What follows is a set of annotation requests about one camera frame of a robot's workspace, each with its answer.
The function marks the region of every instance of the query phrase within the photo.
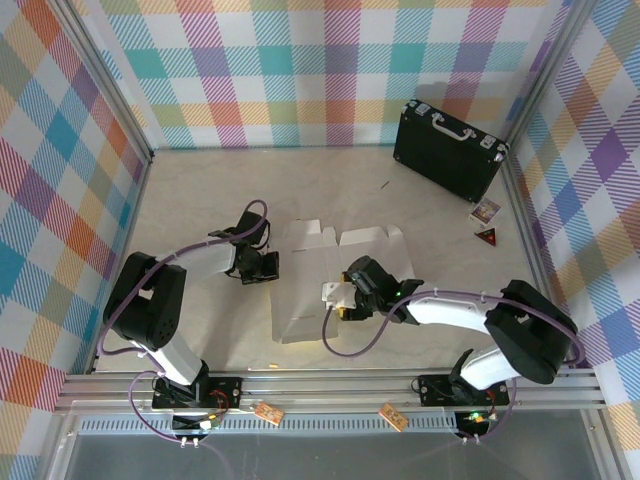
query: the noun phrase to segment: plaid wall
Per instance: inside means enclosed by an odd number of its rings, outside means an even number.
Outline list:
[[[173,148],[392,144],[412,97],[500,133],[570,3],[76,2],[150,140]]]
[[[0,479],[86,360],[142,169],[46,1],[0,0]]]
[[[640,4],[601,0],[516,149],[557,294],[640,479]]]

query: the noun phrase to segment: white floor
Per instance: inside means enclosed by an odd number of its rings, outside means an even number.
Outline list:
[[[397,225],[417,278],[438,288],[498,292],[511,279],[531,281],[500,175],[487,196],[502,205],[494,221],[498,246],[474,236],[471,206],[397,164],[390,148],[199,150],[160,152],[135,226],[130,251],[169,252],[236,224],[251,199],[269,204],[274,231],[295,219],[319,218],[344,230]],[[269,284],[243,287],[217,275],[185,293],[179,331],[211,369],[449,367],[467,348],[491,340],[445,326],[389,326],[368,354],[345,360],[321,342],[271,340]],[[369,342],[381,317],[343,323],[335,348]],[[124,344],[112,332],[107,347]],[[148,367],[135,356],[104,357],[98,370]]]

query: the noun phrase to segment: wooden tag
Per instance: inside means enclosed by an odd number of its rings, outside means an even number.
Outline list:
[[[280,425],[282,421],[282,417],[284,417],[284,412],[282,410],[277,409],[276,407],[272,407],[271,405],[267,405],[266,403],[261,403],[256,408],[255,412],[256,416],[266,420],[269,423],[272,423],[276,427]]]
[[[385,403],[382,406],[382,408],[380,409],[380,415],[382,415],[382,418],[389,422],[391,426],[399,432],[404,430],[407,425],[409,425],[409,420],[407,420],[407,417],[402,415],[398,410],[396,410],[396,407],[394,407],[390,403]]]

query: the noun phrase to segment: purple cable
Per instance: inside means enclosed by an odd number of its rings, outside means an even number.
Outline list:
[[[389,310],[389,313],[387,314],[384,321],[382,322],[382,325],[380,325],[378,332],[375,334],[371,342],[369,342],[362,350],[358,350],[357,352],[354,352],[354,353],[338,352],[334,350],[333,347],[331,347],[331,345],[329,345],[329,341],[327,339],[327,326],[329,325],[329,316],[331,315],[331,311],[333,310],[333,307],[329,307],[327,309],[327,314],[324,317],[324,322],[322,324],[322,343],[324,343],[324,346],[327,348],[327,350],[329,350],[331,353],[339,357],[344,357],[344,358],[359,357],[360,355],[367,353],[369,350],[371,350],[375,346],[376,343],[378,343],[378,340],[380,340],[380,337],[382,336],[382,334],[384,333],[384,330],[389,325],[389,322],[393,318],[393,315],[395,314],[396,310],[398,310],[398,308],[400,308],[405,303],[409,303],[411,300],[419,300],[422,298],[429,298],[429,297],[445,298],[448,300],[472,300],[472,301],[481,300],[483,302],[489,300],[494,303],[504,303],[506,305],[511,305],[513,307],[516,307],[533,317],[537,317],[540,320],[547,322],[549,325],[557,328],[563,334],[569,337],[569,339],[574,343],[574,345],[578,349],[578,356],[573,360],[569,360],[565,362],[565,365],[577,365],[578,363],[584,360],[584,357],[585,357],[584,346],[582,345],[582,342],[578,339],[576,334],[573,333],[570,329],[568,329],[564,325],[562,325],[556,319],[551,318],[549,315],[546,315],[536,310],[535,308],[531,308],[528,305],[524,305],[523,303],[516,302],[515,300],[509,300],[507,298],[502,298],[502,297],[495,297],[492,295],[483,295],[483,294],[476,294],[476,293],[469,293],[469,292],[457,292],[454,290],[437,290],[437,291],[429,290],[427,292],[418,292],[418,293],[414,293],[413,295],[408,295],[404,297],[402,300],[396,303],[393,307],[391,307],[391,310]]]
[[[142,289],[142,287],[149,281],[149,279],[160,268],[162,268],[164,265],[169,263],[171,260],[174,260],[174,259],[180,257],[181,255],[184,255],[185,253],[189,253],[189,252],[192,252],[194,250],[198,250],[200,248],[208,247],[210,245],[219,245],[221,243],[227,243],[227,242],[232,242],[232,241],[235,241],[235,240],[240,240],[241,238],[247,237],[247,236],[251,235],[253,232],[255,232],[256,230],[258,230],[262,226],[262,224],[265,222],[265,220],[267,219],[267,204],[263,200],[256,199],[256,200],[252,200],[251,202],[249,202],[249,204],[244,209],[244,211],[246,212],[253,205],[258,204],[258,203],[260,205],[262,205],[262,208],[263,208],[262,217],[260,218],[260,220],[258,221],[257,224],[255,224],[253,227],[251,227],[246,232],[240,233],[238,235],[232,235],[232,236],[226,237],[226,238],[220,238],[220,239],[217,239],[217,240],[209,240],[209,241],[204,241],[204,242],[200,242],[200,243],[194,243],[193,245],[188,245],[188,246],[183,247],[180,250],[176,251],[175,253],[172,253],[171,255],[163,258],[162,260],[157,262],[153,267],[151,267],[149,269],[149,271],[136,284],[136,286],[133,287],[131,292],[129,292],[129,295],[127,295],[125,297],[125,299],[122,301],[122,303],[120,305],[118,305],[118,308],[116,308],[116,310],[113,312],[113,315],[111,315],[111,318],[109,318],[109,321],[105,324],[104,328],[100,332],[100,336],[98,337],[98,354],[99,355],[105,355],[105,356],[120,355],[122,353],[128,353],[128,352],[145,353],[146,354],[147,351],[145,349],[137,348],[137,347],[126,347],[126,348],[120,348],[118,350],[111,350],[111,351],[105,350],[104,349],[104,339],[107,336],[107,332],[109,330],[111,330],[111,327],[113,327],[113,324],[116,322],[116,320],[118,320],[118,317],[122,314],[122,312],[124,312],[125,308],[127,308],[127,306],[138,295],[138,292],[140,291],[140,289]],[[162,368],[153,359],[152,359],[152,361],[155,363],[156,367],[158,367],[160,370],[162,370]]]
[[[156,372],[154,372],[153,370],[145,370],[144,372],[140,372],[138,375],[136,375],[133,379],[133,381],[131,382],[131,385],[129,385],[129,391],[127,392],[127,398],[129,400],[129,404],[131,405],[131,408],[133,409],[133,413],[136,414],[136,417],[138,417],[138,420],[140,420],[145,427],[147,427],[149,430],[151,430],[153,433],[155,433],[158,437],[167,440],[168,442],[173,442],[173,443],[179,443],[182,444],[182,440],[179,440],[175,437],[172,437],[171,435],[167,435],[164,432],[161,432],[160,430],[158,430],[156,427],[154,427],[153,425],[151,425],[151,423],[149,423],[140,413],[140,411],[136,408],[136,405],[133,401],[133,389],[136,385],[136,383],[138,382],[138,380],[140,380],[142,377],[146,376],[146,375],[157,375]],[[186,445],[194,445],[192,440],[189,440],[186,442]],[[233,478],[233,473],[231,470],[231,465],[229,465],[229,462],[227,461],[227,459],[225,458],[225,456],[222,454],[222,452],[220,452],[217,448],[215,448],[213,445],[209,445],[208,443],[198,443],[198,446],[203,446],[209,450],[211,450],[213,453],[215,453],[218,458],[220,458],[220,461],[222,462],[222,466],[224,467],[224,469],[227,472],[228,478]]]

